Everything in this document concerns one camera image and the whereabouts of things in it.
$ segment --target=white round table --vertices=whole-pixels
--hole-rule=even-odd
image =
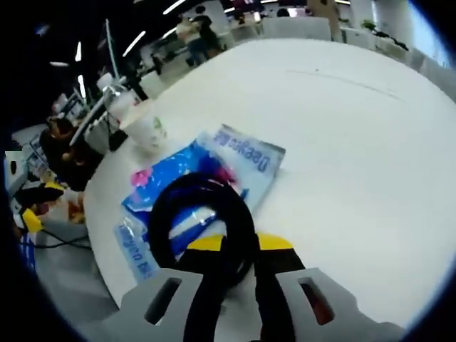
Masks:
[[[456,247],[456,105],[419,73],[355,46],[252,41],[193,70],[154,108],[170,136],[161,155],[129,139],[86,190],[91,244],[118,305],[135,286],[113,233],[130,174],[222,123],[286,148],[256,229],[288,239],[363,313],[407,326],[443,285]],[[219,324],[258,338],[253,289],[236,291]]]

